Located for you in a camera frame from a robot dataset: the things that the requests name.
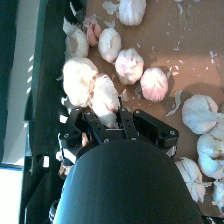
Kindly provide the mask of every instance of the metal screw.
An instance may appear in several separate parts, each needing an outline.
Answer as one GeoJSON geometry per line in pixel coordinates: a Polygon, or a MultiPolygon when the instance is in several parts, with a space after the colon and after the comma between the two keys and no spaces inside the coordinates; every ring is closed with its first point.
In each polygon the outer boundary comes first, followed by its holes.
{"type": "Polygon", "coordinates": [[[171,135],[175,135],[175,131],[170,131],[170,134],[171,135]]]}

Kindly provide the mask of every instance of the table surface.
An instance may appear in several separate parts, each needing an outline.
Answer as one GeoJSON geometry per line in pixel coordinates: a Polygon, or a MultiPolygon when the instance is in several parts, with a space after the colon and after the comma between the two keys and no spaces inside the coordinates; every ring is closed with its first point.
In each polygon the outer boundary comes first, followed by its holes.
{"type": "MultiPolygon", "coordinates": [[[[100,73],[109,75],[119,94],[127,89],[130,100],[124,106],[142,109],[152,116],[176,128],[180,133],[176,160],[188,157],[197,161],[197,140],[194,134],[182,122],[181,110],[183,102],[194,94],[208,95],[213,98],[219,108],[224,102],[224,3],[222,0],[191,0],[177,3],[174,0],[147,1],[146,12],[139,26],[127,27],[120,23],[114,15],[108,15],[103,9],[104,0],[87,1],[87,16],[96,14],[102,29],[104,21],[115,21],[115,29],[121,35],[122,49],[135,48],[144,59],[144,70],[160,67],[165,73],[171,68],[178,72],[170,76],[169,91],[166,98],[159,103],[152,103],[135,96],[134,85],[122,85],[115,67],[100,56],[97,48],[90,48],[89,58],[97,66],[100,73]],[[183,90],[181,106],[169,117],[175,103],[175,93],[183,90]]],[[[212,189],[207,188],[203,205],[199,207],[203,214],[220,216],[216,206],[211,204],[212,189]]]]}

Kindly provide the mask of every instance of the white surface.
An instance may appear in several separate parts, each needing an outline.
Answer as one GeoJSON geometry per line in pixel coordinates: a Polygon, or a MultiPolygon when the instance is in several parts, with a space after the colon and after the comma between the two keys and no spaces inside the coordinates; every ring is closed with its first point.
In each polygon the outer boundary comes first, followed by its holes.
{"type": "Polygon", "coordinates": [[[18,223],[22,171],[0,169],[0,222],[18,223]]]}
{"type": "Polygon", "coordinates": [[[20,0],[16,21],[16,44],[11,70],[8,120],[4,145],[4,163],[16,163],[24,157],[26,127],[25,105],[31,86],[39,0],[20,0]]]}

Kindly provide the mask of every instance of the pinkish garlic bulb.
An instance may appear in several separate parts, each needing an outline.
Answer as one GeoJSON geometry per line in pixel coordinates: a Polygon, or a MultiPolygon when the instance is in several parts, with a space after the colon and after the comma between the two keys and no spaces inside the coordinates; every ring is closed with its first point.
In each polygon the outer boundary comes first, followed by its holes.
{"type": "Polygon", "coordinates": [[[140,84],[143,96],[152,102],[162,101],[168,91],[167,76],[160,68],[146,69],[140,84]]]}
{"type": "Polygon", "coordinates": [[[144,61],[138,52],[130,48],[122,50],[115,62],[118,78],[123,85],[133,85],[143,73],[144,61]]]}
{"type": "Polygon", "coordinates": [[[86,32],[89,45],[92,47],[97,46],[100,34],[102,33],[97,21],[93,18],[86,18],[83,22],[83,30],[86,32]]]}

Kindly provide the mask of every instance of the white garlic bulb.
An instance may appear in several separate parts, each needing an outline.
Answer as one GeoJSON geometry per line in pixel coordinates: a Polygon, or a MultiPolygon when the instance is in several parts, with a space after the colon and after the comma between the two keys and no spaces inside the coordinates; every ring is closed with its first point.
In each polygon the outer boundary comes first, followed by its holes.
{"type": "Polygon", "coordinates": [[[224,141],[214,138],[210,133],[201,135],[197,142],[198,153],[205,153],[211,158],[224,155],[224,141]]]}
{"type": "Polygon", "coordinates": [[[206,176],[216,180],[224,178],[224,160],[212,159],[205,153],[199,153],[198,155],[198,165],[206,176]]]}
{"type": "Polygon", "coordinates": [[[224,215],[224,179],[214,182],[213,205],[217,205],[220,212],[224,215]]]}
{"type": "Polygon", "coordinates": [[[72,34],[68,35],[66,40],[66,59],[71,57],[83,57],[86,58],[89,53],[89,44],[86,34],[76,29],[72,34]]]}
{"type": "Polygon", "coordinates": [[[88,58],[75,57],[65,63],[64,91],[74,106],[87,107],[89,105],[98,74],[97,67],[88,58]]]}
{"type": "Polygon", "coordinates": [[[211,186],[212,183],[202,182],[202,174],[197,164],[186,157],[175,162],[179,169],[187,188],[195,202],[204,201],[205,187],[211,186]]]}
{"type": "Polygon", "coordinates": [[[224,141],[224,124],[217,123],[216,126],[209,132],[215,139],[224,141]]]}
{"type": "Polygon", "coordinates": [[[196,94],[184,102],[183,122],[195,134],[205,134],[216,122],[224,122],[224,114],[217,113],[217,110],[218,106],[210,96],[196,94]]]}
{"type": "Polygon", "coordinates": [[[119,19],[126,26],[136,26],[142,22],[146,0],[120,0],[119,19]]]}
{"type": "Polygon", "coordinates": [[[103,125],[107,128],[114,128],[116,126],[116,113],[119,106],[118,92],[113,82],[107,75],[102,74],[95,82],[92,99],[93,111],[103,125]]]}
{"type": "Polygon", "coordinates": [[[143,58],[133,48],[122,50],[115,62],[118,78],[123,85],[132,85],[138,81],[142,76],[143,66],[143,58]]]}
{"type": "Polygon", "coordinates": [[[140,84],[143,96],[152,102],[162,101],[168,91],[167,76],[160,68],[146,69],[140,84]]]}
{"type": "Polygon", "coordinates": [[[99,37],[98,49],[104,60],[114,62],[121,50],[121,36],[114,28],[104,29],[99,37]]]}

